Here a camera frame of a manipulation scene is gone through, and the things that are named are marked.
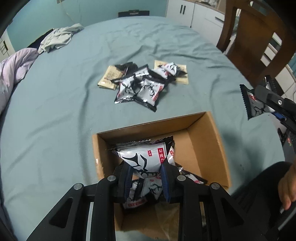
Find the person right hand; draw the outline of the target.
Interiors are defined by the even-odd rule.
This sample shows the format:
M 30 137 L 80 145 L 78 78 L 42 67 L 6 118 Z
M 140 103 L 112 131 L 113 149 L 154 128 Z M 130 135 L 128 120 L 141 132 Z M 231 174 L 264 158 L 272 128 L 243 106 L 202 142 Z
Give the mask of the person right hand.
M 278 193 L 284 210 L 288 210 L 296 199 L 296 171 L 295 161 L 281 178 L 278 184 Z

